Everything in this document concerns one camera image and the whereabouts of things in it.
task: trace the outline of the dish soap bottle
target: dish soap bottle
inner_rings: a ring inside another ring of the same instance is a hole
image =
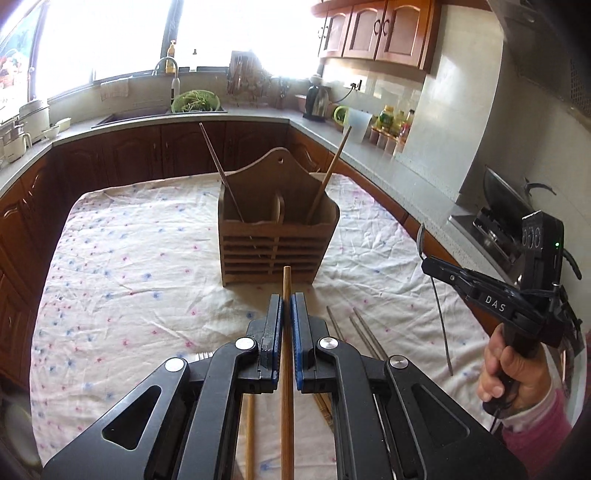
[[[168,55],[169,57],[174,58],[174,44],[176,43],[176,40],[171,40],[170,41],[170,46],[168,47],[168,51],[166,52],[166,55]],[[175,68],[174,68],[174,63],[171,62],[170,60],[166,61],[166,73],[174,73],[175,72]]]

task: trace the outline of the wall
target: wall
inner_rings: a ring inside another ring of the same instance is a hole
[[[493,13],[443,5],[433,68],[397,160],[454,201],[485,132],[502,48]]]
[[[180,75],[181,93],[193,89],[203,89],[214,92],[224,106],[236,106],[237,100],[226,93],[226,74],[221,72],[200,72]],[[93,86],[69,95],[57,97],[49,102],[50,122],[53,124],[62,118],[71,117],[72,122],[81,122],[99,116],[110,115],[115,112],[170,105],[171,76],[146,76],[129,79],[129,95],[101,100],[100,87]],[[297,109],[296,93],[305,94],[310,82],[307,80],[291,81],[288,97],[284,102],[285,108]],[[268,102],[274,106],[277,94],[277,79],[274,79],[269,89],[268,98],[263,98],[259,105]],[[238,102],[243,104],[245,98]]]
[[[384,105],[392,105],[395,111],[416,110],[424,75],[409,80],[391,73],[378,72],[375,66],[372,61],[328,59],[322,76],[324,84],[330,87],[330,100],[334,102],[345,97],[350,92],[350,84],[361,80],[361,90],[351,92],[338,102],[340,105],[374,115],[379,115]]]
[[[489,125],[463,195],[481,205],[482,172],[487,164],[514,187],[530,181],[549,184],[556,196],[532,191],[532,206],[564,222],[565,247],[583,273],[576,280],[563,266],[562,280],[575,312],[591,329],[591,132],[569,107],[517,76],[508,52]]]

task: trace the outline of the human hand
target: human hand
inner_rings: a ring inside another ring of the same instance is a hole
[[[484,401],[499,398],[505,386],[497,377],[501,368],[519,382],[519,391],[512,402],[512,410],[519,411],[537,405],[547,395],[552,380],[543,348],[533,358],[524,358],[513,347],[506,346],[503,325],[497,326],[484,349],[484,365],[478,381],[476,394]]]

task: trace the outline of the white pot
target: white pot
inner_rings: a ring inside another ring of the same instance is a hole
[[[39,110],[20,117],[20,121],[25,126],[25,133],[31,135],[31,141],[43,138],[43,131],[49,128],[49,107],[45,106]]]
[[[31,100],[28,103],[25,103],[22,107],[18,110],[18,116],[24,117],[29,115],[29,113],[36,112],[37,110],[41,110],[47,106],[47,102],[45,100]]]
[[[31,148],[31,135],[23,134],[16,140],[4,145],[4,158],[8,163],[21,158],[27,152],[27,144]]]

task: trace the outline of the cable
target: cable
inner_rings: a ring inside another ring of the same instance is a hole
[[[347,98],[349,95],[351,95],[351,92],[353,92],[353,90],[355,90],[355,87],[354,87],[354,86],[352,86],[352,87],[351,87],[351,90],[349,90],[349,93],[348,93],[347,95],[345,95],[343,98],[341,98],[341,100],[337,100],[337,101],[335,101],[335,102],[333,102],[333,103],[339,103],[339,102],[342,102],[342,101],[343,101],[343,100],[345,100],[345,99],[346,99],[346,98]]]

